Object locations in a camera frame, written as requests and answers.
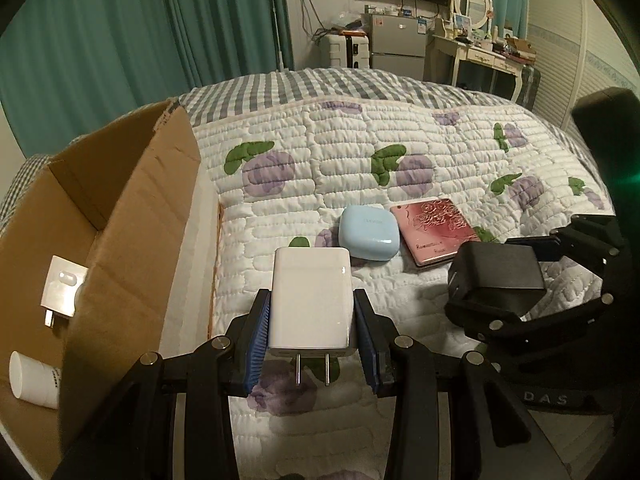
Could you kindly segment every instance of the bed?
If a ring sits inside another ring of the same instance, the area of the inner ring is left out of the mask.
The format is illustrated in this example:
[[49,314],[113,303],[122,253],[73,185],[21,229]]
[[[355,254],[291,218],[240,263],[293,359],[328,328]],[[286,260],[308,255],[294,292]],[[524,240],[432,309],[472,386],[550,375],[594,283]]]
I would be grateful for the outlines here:
[[[244,76],[180,102],[224,208],[214,335],[270,288],[276,248],[336,245],[347,205],[447,196],[482,240],[497,242],[547,234],[576,213],[613,214],[580,140],[496,96],[377,70],[318,69]],[[30,159],[14,181],[0,233],[46,160]],[[600,280],[570,260],[542,266],[548,293],[530,317],[599,295]],[[459,356],[478,343],[444,316],[446,278],[447,266],[418,270],[404,247],[384,264],[352,261],[353,286],[377,313],[433,351]],[[252,394],[230,400],[243,478],[383,477],[394,402],[373,396],[357,355],[332,373],[325,388],[307,363],[296,389],[292,365],[269,360]],[[575,479],[612,436],[609,417],[536,418]]]

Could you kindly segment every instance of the pink square case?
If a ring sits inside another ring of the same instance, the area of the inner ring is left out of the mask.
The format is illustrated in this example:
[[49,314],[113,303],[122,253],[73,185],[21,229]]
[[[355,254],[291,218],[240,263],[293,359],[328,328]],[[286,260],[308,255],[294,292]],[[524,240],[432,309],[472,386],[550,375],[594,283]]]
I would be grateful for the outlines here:
[[450,260],[464,242],[479,242],[462,213],[448,198],[392,206],[391,212],[419,267]]

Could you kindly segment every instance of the small cardboard box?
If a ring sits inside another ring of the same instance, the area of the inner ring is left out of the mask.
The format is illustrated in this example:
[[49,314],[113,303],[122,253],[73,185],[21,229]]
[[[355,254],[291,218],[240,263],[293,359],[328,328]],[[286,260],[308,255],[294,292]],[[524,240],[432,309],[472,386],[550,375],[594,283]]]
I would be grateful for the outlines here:
[[[53,158],[0,238],[0,422],[41,477],[135,360],[158,348],[199,165],[177,102],[141,108]],[[75,316],[52,330],[40,297],[54,254],[89,270]],[[14,398],[14,350],[62,366],[59,411]]]

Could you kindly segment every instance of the vanity table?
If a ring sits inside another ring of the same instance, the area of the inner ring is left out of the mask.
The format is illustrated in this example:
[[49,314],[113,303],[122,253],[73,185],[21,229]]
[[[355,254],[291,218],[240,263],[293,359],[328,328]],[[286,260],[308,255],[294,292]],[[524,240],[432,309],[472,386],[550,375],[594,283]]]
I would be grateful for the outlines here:
[[451,78],[452,86],[456,86],[458,82],[458,71],[460,70],[460,62],[470,61],[472,63],[486,66],[494,70],[489,93],[494,91],[495,78],[497,74],[496,71],[513,75],[516,79],[516,88],[513,91],[511,101],[517,101],[520,95],[520,91],[522,90],[522,69],[525,66],[522,63],[518,63],[513,59],[508,59],[501,54],[497,54],[496,52],[488,52],[473,45],[434,36],[433,49],[431,50],[432,74],[435,74],[437,70],[438,52],[442,52],[443,54],[447,54],[448,56],[454,58],[453,76]]

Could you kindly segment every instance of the drawer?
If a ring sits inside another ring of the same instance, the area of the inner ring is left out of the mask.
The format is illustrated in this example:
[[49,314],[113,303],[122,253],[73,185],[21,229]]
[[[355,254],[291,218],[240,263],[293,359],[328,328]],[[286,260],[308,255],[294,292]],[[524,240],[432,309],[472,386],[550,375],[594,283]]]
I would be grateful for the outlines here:
[[507,63],[504,59],[496,59],[494,61],[494,68],[496,70],[501,70],[502,72],[506,72],[507,74],[516,75],[518,73],[518,69],[516,66],[511,63]]
[[470,48],[466,53],[466,58],[469,61],[473,61],[475,63],[480,63],[487,66],[493,66],[495,56],[492,56],[488,52],[483,52],[482,50],[475,50],[473,48]]

